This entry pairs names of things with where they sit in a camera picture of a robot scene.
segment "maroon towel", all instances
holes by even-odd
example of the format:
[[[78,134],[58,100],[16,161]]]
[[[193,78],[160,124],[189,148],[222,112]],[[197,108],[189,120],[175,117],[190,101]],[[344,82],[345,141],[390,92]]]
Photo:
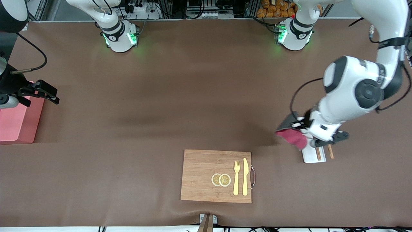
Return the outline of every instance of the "maroon towel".
[[[307,145],[306,136],[304,136],[299,130],[280,130],[276,132],[276,135],[283,137],[288,143],[297,146],[299,150],[302,150]]]

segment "dried orange slice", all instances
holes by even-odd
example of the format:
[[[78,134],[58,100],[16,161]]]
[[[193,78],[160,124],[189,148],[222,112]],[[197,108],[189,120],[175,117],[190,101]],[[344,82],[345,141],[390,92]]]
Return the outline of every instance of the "dried orange slice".
[[[228,174],[221,174],[219,177],[219,184],[222,187],[227,187],[230,185],[230,176]]]
[[[220,186],[219,179],[220,179],[220,174],[219,173],[213,174],[212,184],[215,185],[215,186]]]

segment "wooden block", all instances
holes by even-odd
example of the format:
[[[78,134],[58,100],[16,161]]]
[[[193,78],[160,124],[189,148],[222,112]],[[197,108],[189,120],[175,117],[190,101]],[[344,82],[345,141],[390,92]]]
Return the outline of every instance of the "wooden block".
[[[209,150],[185,150],[183,160],[181,200],[211,201],[230,203],[252,203],[252,189],[250,183],[250,152],[228,152]],[[243,158],[249,164],[247,175],[248,195],[233,195],[234,162],[240,162],[239,192],[243,185]],[[211,178],[213,174],[228,174],[231,178],[227,187],[214,186]]]

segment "table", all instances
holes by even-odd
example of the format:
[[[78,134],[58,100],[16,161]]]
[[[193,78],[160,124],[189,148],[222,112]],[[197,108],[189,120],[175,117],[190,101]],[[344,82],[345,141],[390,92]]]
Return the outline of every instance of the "table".
[[[302,83],[342,55],[375,59],[369,24],[351,22],[320,20],[298,52],[252,20],[147,22],[126,53],[93,23],[30,23],[22,35],[49,62],[26,77],[61,102],[45,103],[34,144],[0,146],[0,226],[181,225],[200,213],[226,226],[412,226],[412,97],[344,124],[351,138],[326,163],[274,136]],[[17,40],[10,64],[42,62]],[[311,84],[295,110],[322,96]],[[181,201],[184,149],[252,152],[252,204]]]

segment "metal handle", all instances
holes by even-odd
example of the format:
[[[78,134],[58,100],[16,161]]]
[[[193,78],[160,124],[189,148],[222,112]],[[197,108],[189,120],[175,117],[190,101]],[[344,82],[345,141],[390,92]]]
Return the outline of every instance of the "metal handle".
[[[250,170],[253,171],[253,184],[251,187],[251,189],[253,189],[253,186],[255,186],[256,183],[256,172],[252,165],[250,166]]]

